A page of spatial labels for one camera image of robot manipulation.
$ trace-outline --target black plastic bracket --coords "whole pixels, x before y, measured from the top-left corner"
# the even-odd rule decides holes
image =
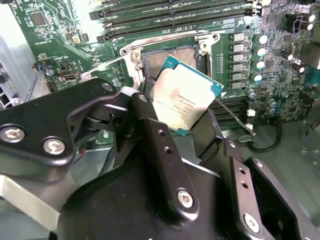
[[[118,95],[115,87],[103,87],[106,84],[93,79],[2,111],[0,130],[18,127],[25,137],[15,143],[0,139],[1,172],[50,181],[63,177],[74,159],[74,142],[85,116],[96,105],[112,104]],[[44,141],[53,138],[64,143],[62,153],[44,150]]]
[[[161,213],[173,224],[194,221],[200,212],[199,200],[168,126],[158,121],[152,101],[143,94],[133,94],[132,104]],[[189,193],[187,204],[179,201],[180,191]]]
[[[251,170],[263,224],[272,235],[281,239],[320,240],[319,230],[266,164],[255,157],[246,160],[245,164]]]
[[[221,203],[221,208],[225,209],[226,227],[233,229],[230,232],[239,239],[264,239],[264,228],[250,170],[242,163],[235,143],[223,137],[217,120],[210,117],[208,112],[192,128],[192,138],[196,155],[202,159],[202,165],[219,173],[223,179],[223,191],[231,204],[230,208],[225,202]]]

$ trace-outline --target green circuit board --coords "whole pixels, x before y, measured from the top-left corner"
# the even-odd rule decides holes
[[[303,73],[294,70],[294,62],[285,60],[281,52],[289,52],[295,46],[295,61],[299,60],[303,44],[311,40],[312,30],[289,33],[287,16],[313,14],[318,19],[317,3],[301,5],[293,0],[176,0],[174,3],[167,0],[18,0],[10,7],[35,58],[48,73],[46,81],[52,92],[83,82],[82,73],[120,56],[120,49],[136,40],[207,31],[220,36],[211,47],[212,61],[208,61],[208,55],[200,54],[199,43],[192,35],[144,46],[142,72],[151,72],[153,63],[146,59],[155,56],[153,53],[187,49],[185,54],[192,53],[190,58],[195,60],[191,65],[198,70],[208,74],[206,69],[211,64],[212,79],[225,86],[218,98],[231,110],[238,111],[237,115],[246,114],[239,107],[242,104],[239,99],[253,91],[255,96],[251,102],[257,112],[252,119],[254,125],[267,123],[271,115],[281,115],[289,121],[306,114],[307,110],[301,108],[299,92],[306,85],[308,67]],[[259,35],[265,35],[267,41],[260,44]],[[258,48],[265,49],[264,56],[257,55]],[[255,61],[264,62],[265,67],[258,69]],[[262,80],[255,81],[254,74],[260,75]],[[120,89],[134,85],[130,75],[127,63],[121,60],[93,72],[91,77],[105,79]],[[272,113],[270,100],[276,103]],[[222,128],[238,127],[222,109],[216,109],[216,113],[221,113]],[[110,144],[112,134],[102,132],[93,141],[96,145]]]

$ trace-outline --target black cable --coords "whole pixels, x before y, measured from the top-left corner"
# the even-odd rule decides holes
[[[271,123],[271,125],[275,126],[275,132],[276,132],[275,142],[271,146],[268,146],[265,148],[257,148],[254,146],[254,143],[252,141],[249,141],[249,142],[247,142],[247,146],[252,152],[266,153],[266,152],[270,152],[270,151],[274,150],[275,148],[277,148],[280,145],[281,139],[282,139],[282,134],[283,134],[282,120],[279,117],[272,118],[272,119],[270,119],[270,123]]]
[[[113,155],[114,152],[115,152],[115,148],[111,147],[105,157],[104,163],[103,163],[102,168],[98,174],[98,177],[100,177],[104,173],[104,171],[111,166],[112,160],[113,160],[113,157],[111,157],[111,156]]]

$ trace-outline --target wire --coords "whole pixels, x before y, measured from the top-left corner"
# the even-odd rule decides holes
[[[40,77],[40,74],[41,74],[41,67],[38,66],[37,67],[37,72],[35,74],[35,78],[33,80],[33,83],[32,83],[32,85],[31,85],[31,87],[30,87],[30,89],[29,89],[29,91],[27,93],[27,96],[26,96],[25,100],[24,100],[25,103],[30,101],[30,99],[32,97],[32,94],[34,93],[37,81],[38,81],[38,79]]]
[[[105,157],[104,163],[103,163],[102,168],[98,174],[98,177],[102,176],[104,174],[104,171],[111,166],[112,161],[113,161],[113,157],[111,157],[111,156],[114,154],[114,152],[115,152],[115,148],[111,147]]]
[[[270,123],[271,123],[271,125],[275,126],[275,132],[276,132],[275,142],[271,146],[268,146],[265,148],[257,148],[254,146],[254,143],[252,141],[249,141],[246,144],[252,152],[266,153],[266,152],[270,152],[270,151],[274,150],[275,148],[277,148],[280,145],[281,139],[282,139],[282,134],[283,134],[282,120],[280,117],[277,117],[274,119],[270,119]]]
[[[76,164],[77,162],[79,162],[85,155],[86,150],[82,150],[80,152],[80,156],[78,158],[76,158],[75,160],[73,160],[72,165]]]

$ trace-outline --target dimm slot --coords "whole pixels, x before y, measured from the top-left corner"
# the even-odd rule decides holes
[[[240,10],[234,10],[234,11],[229,11],[226,13],[218,13],[215,14],[214,16],[209,15],[209,16],[202,16],[198,17],[197,19],[184,19],[183,21],[174,21],[170,23],[160,23],[159,25],[156,26],[156,29],[159,31],[165,30],[167,28],[176,28],[176,27],[184,27],[189,24],[199,24],[202,22],[206,21],[212,21],[212,20],[217,20],[217,19],[225,19],[225,18],[234,18],[234,17],[241,17],[245,16],[247,14],[248,9],[240,9]],[[152,25],[150,27],[136,27],[136,28],[131,28],[131,29],[124,29],[124,30],[118,30],[114,32],[109,32],[103,36],[98,36],[97,41],[98,43],[105,43],[107,41],[110,41],[114,38],[120,38],[120,37],[125,37],[129,34],[146,34],[150,31],[154,31],[155,26]]]
[[[190,4],[190,6],[194,6],[195,4],[199,4],[199,1],[206,1],[206,0],[197,0],[194,1],[194,4]],[[190,0],[177,0],[174,2],[174,4],[169,3],[169,0],[158,0],[158,1],[147,1],[151,2],[150,4],[143,5],[146,1],[138,2],[137,4],[131,4],[126,6],[112,6],[109,8],[103,8],[100,10],[96,10],[93,12],[90,12],[90,18],[91,20],[99,20],[103,18],[118,18],[119,15],[125,16],[132,14],[132,12],[137,12],[140,10],[140,12],[137,12],[138,15],[144,14],[147,10],[156,10],[157,12],[161,9],[170,9],[174,10],[175,8],[179,8],[181,4],[183,3],[189,3]]]
[[[113,4],[113,3],[118,3],[119,1],[115,0],[115,1],[108,1],[107,4]],[[114,6],[110,6],[110,7],[106,7],[103,10],[107,11],[108,13],[117,13],[119,11],[123,11],[123,10],[130,10],[130,9],[137,9],[137,8],[145,8],[145,7],[149,7],[149,6],[153,6],[156,4],[168,4],[169,0],[137,0],[134,3],[130,2],[129,4],[126,5],[114,5]]]
[[[239,4],[239,3],[244,3],[244,2],[245,2],[245,0],[217,0],[214,2],[201,3],[201,4],[197,4],[197,5],[182,6],[182,7],[177,7],[174,9],[157,10],[156,12],[149,12],[149,13],[144,13],[145,9],[142,9],[141,13],[139,13],[135,16],[112,18],[108,21],[104,21],[103,23],[106,26],[112,25],[112,27],[116,27],[114,25],[130,23],[132,21],[137,22],[137,21],[147,20],[149,18],[164,17],[164,16],[172,14],[173,11],[175,14],[180,14],[180,13],[187,12],[187,11],[206,10],[207,8],[212,8],[212,7],[216,7],[216,6],[225,6],[225,5]]]

